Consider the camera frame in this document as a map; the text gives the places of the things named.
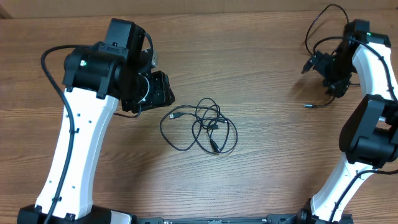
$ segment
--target wooden table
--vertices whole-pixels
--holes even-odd
[[[348,11],[387,34],[398,73],[398,11]],[[154,40],[159,69],[170,77],[176,102],[138,119],[114,117],[95,177],[95,204],[140,217],[197,218],[295,213],[317,193],[336,165],[341,127],[361,101],[361,90],[325,109],[304,103],[327,100],[316,72],[300,74],[308,59],[305,33],[318,11],[126,16]],[[18,209],[35,203],[50,169],[62,102],[40,68],[44,50],[104,40],[111,17],[0,20],[0,222],[15,223]],[[330,11],[309,45],[341,35],[345,19]],[[319,49],[331,51],[338,42]],[[48,57],[59,84],[70,50]],[[358,82],[354,75],[353,82]],[[159,121],[174,106],[212,97],[238,127],[228,156],[198,146],[172,149]],[[165,131],[179,146],[192,141],[189,118]],[[385,170],[398,167],[398,162]],[[346,208],[356,223],[397,223],[398,178],[374,175]]]

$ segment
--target green led light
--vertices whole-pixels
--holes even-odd
[[[80,66],[86,66],[86,65],[87,65],[87,62],[85,60],[80,61]]]

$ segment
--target white plastic casing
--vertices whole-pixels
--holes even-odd
[[[356,162],[354,164],[348,163],[345,153],[342,152],[337,166],[329,176],[329,179],[326,181],[322,189],[311,199],[312,215],[318,216],[321,220],[328,221],[335,204],[355,175],[358,172],[369,169],[372,169],[372,166],[360,162]],[[345,206],[354,196],[361,184],[370,175],[372,175],[372,173],[363,174],[355,181],[354,185],[341,201],[333,221],[340,221]]]
[[[75,219],[79,219],[91,212],[93,181],[101,145],[119,100],[109,95],[103,100],[97,99],[95,91],[81,88],[73,88],[72,92],[65,91],[65,97],[73,112],[75,129],[79,131],[75,134],[72,157],[60,194],[62,200],[57,203],[53,216],[65,218],[70,213],[75,214]],[[35,204],[41,206],[42,213],[45,214],[49,212],[65,163],[69,129],[69,118],[64,108],[51,170]]]
[[[132,218],[130,215],[123,213],[123,212],[117,212],[112,210],[111,211],[111,223],[110,224],[131,224]]]
[[[394,94],[398,96],[397,80],[391,67],[391,49],[383,44],[368,43],[368,45],[384,57],[389,69]],[[353,55],[353,65],[361,82],[363,96],[372,94],[381,95],[386,100],[392,99],[388,91],[386,72],[383,64],[374,53],[362,45],[358,46]]]

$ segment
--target usb connector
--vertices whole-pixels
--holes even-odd
[[[175,113],[170,114],[169,118],[170,119],[176,119],[176,118],[181,117],[182,115],[183,115],[183,113],[181,113],[181,112],[175,112]]]
[[[309,108],[309,109],[312,109],[312,108],[314,108],[314,106],[313,106],[313,105],[303,105],[303,107],[304,107],[304,108]]]

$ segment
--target wire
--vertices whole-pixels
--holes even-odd
[[[398,99],[394,94],[394,88],[392,87],[392,82],[391,82],[391,76],[390,76],[390,71],[388,69],[387,63],[384,60],[384,57],[381,56],[376,50],[374,50],[372,47],[370,47],[368,44],[365,44],[362,41],[356,40],[354,38],[350,38],[350,37],[327,37],[324,38],[320,41],[318,41],[314,46],[313,46],[313,53],[315,54],[315,52],[317,51],[317,47],[318,45],[320,45],[321,43],[328,41],[328,40],[336,40],[336,39],[340,39],[340,40],[349,40],[352,41],[354,43],[360,44],[364,47],[366,47],[368,50],[370,50],[383,64],[384,67],[384,71],[386,72],[386,78],[387,78],[387,85],[388,85],[388,91],[390,92],[391,98],[398,104]]]
[[[150,46],[150,59],[148,60],[148,62],[146,63],[146,65],[139,70],[138,73],[143,74],[143,73],[147,73],[150,72],[150,67],[152,65],[152,59],[154,58],[154,44],[152,43],[152,38],[150,37],[150,35],[148,33],[144,34],[145,37],[148,39],[149,42],[149,46]]]
[[[145,76],[143,76],[143,77],[145,78],[145,80],[147,80],[147,84],[148,84],[148,90],[147,90],[147,93],[145,94],[145,96],[144,96],[144,97],[142,97],[142,99],[141,99],[140,101],[138,101],[138,103],[145,102],[145,100],[146,100],[146,98],[147,98],[147,96],[148,96],[148,93],[149,93],[149,88],[150,88],[150,84],[149,84],[149,80],[148,80],[148,78],[147,78],[147,77],[145,77]]]
[[[352,188],[352,186],[354,185],[355,181],[361,177],[361,175],[363,174],[367,174],[367,173],[373,173],[373,174],[382,174],[382,175],[394,175],[394,174],[398,174],[398,169],[394,170],[394,171],[379,171],[379,170],[364,170],[362,172],[359,172],[355,175],[355,177],[352,179],[352,181],[349,183],[349,185],[347,186],[347,188],[345,189],[345,191],[343,192],[343,194],[341,194],[340,198],[338,199],[338,201],[335,204],[335,207],[333,208],[333,211],[330,215],[330,219],[329,222],[332,223],[333,218],[335,217],[335,213],[340,205],[340,203],[343,201],[344,197],[346,196],[346,194],[348,193],[348,191],[350,190],[350,188]]]
[[[305,48],[307,49],[307,51],[309,52],[310,55],[312,55],[310,49],[308,48],[308,44],[307,44],[307,40],[308,40],[308,35],[310,33],[311,28],[313,27],[313,25],[315,24],[315,22],[319,19],[320,16],[322,16],[322,14],[330,7],[330,6],[335,6],[338,7],[339,9],[341,9],[344,13],[344,15],[346,16],[346,20],[347,23],[349,23],[349,19],[348,19],[348,15],[346,13],[346,11],[339,5],[337,4],[329,4],[324,10],[322,10],[321,13],[319,13],[319,15],[314,19],[314,21],[312,22],[312,24],[310,25],[310,28],[308,28],[307,34],[305,34]]]
[[[333,97],[329,102],[327,102],[327,103],[325,103],[323,105],[303,105],[303,106],[304,106],[304,108],[309,108],[309,109],[312,109],[312,108],[325,108],[329,104],[331,104],[335,100],[335,98],[336,97]]]
[[[213,102],[213,105],[211,106],[200,106],[200,104],[202,103],[202,101],[204,100],[210,100]],[[180,110],[182,108],[190,108],[190,109],[195,109],[195,113],[185,113],[185,112],[175,112],[177,110]],[[206,110],[203,114],[202,117],[200,117],[198,115],[199,110]],[[215,117],[206,117],[207,112],[209,111],[213,111],[216,113]],[[177,146],[175,146],[173,143],[171,143],[171,141],[169,139],[167,139],[166,135],[163,132],[162,129],[162,124],[164,122],[164,120],[169,116],[170,119],[176,119],[179,118],[181,116],[184,115],[189,115],[189,116],[194,116],[196,118],[196,120],[193,122],[192,124],[192,135],[193,135],[193,142],[191,143],[191,145],[189,145],[187,148],[185,149],[179,149]],[[223,145],[221,147],[218,147],[218,145],[214,142],[214,140],[212,139],[212,135],[213,135],[213,131],[215,129],[218,129],[218,123],[222,122],[222,123],[226,123],[227,124],[227,133],[226,133],[226,137],[225,137],[225,141],[223,143]],[[194,129],[195,129],[195,125],[199,123],[200,127],[199,127],[199,131],[197,134],[195,134]],[[234,132],[235,132],[235,142],[233,144],[233,146],[228,149],[227,151],[224,151],[223,149],[225,148],[225,145],[228,141],[228,137],[229,137],[229,132],[230,132],[230,124],[232,125]],[[232,152],[234,150],[234,148],[236,147],[237,143],[238,143],[238,130],[236,129],[235,124],[228,119],[227,117],[225,117],[222,113],[221,113],[221,108],[219,105],[216,104],[216,102],[214,100],[212,100],[211,98],[203,98],[199,101],[199,103],[196,106],[192,106],[192,105],[181,105],[178,106],[174,109],[172,109],[170,112],[168,112],[160,121],[160,133],[162,134],[163,138],[167,141],[168,144],[170,144],[174,149],[178,150],[178,151],[187,151],[188,149],[190,149],[195,143],[197,143],[205,152],[210,153],[210,154],[223,154],[223,153],[229,153]],[[209,137],[210,140],[210,144],[213,148],[213,151],[209,151],[207,150],[198,140],[199,135],[202,131],[202,129],[206,130],[207,135]]]
[[[134,116],[129,116],[121,113],[113,113],[113,115],[121,116],[123,118],[138,118],[141,115],[141,112],[142,112],[141,105],[138,105],[138,113]]]
[[[51,49],[46,50],[42,54],[42,57],[40,59],[40,62],[41,62],[41,65],[42,65],[42,69],[43,69],[45,75],[47,76],[47,78],[50,81],[51,85],[54,87],[55,91],[58,93],[58,95],[61,98],[63,104],[65,105],[65,109],[68,112],[69,123],[70,123],[70,137],[69,137],[69,145],[68,145],[67,156],[65,158],[65,164],[63,165],[61,178],[60,178],[60,181],[58,183],[57,189],[55,191],[54,198],[52,199],[52,204],[51,204],[50,210],[49,210],[47,216],[45,217],[44,224],[47,224],[49,222],[49,220],[51,219],[51,216],[52,216],[52,214],[53,214],[53,212],[55,210],[55,206],[57,205],[57,202],[60,200],[60,194],[61,194],[61,190],[62,190],[62,185],[63,185],[63,182],[65,181],[65,177],[66,177],[67,172],[68,172],[70,158],[72,156],[73,141],[74,141],[74,138],[75,138],[75,122],[73,120],[72,109],[70,108],[68,100],[66,99],[66,97],[63,94],[62,90],[57,85],[55,80],[52,78],[49,70],[47,69],[47,66],[45,65],[45,58],[46,58],[46,56],[49,53],[51,53],[53,51],[60,50],[60,49],[77,48],[77,47],[89,47],[89,46],[88,45],[62,45],[62,46],[53,47]]]

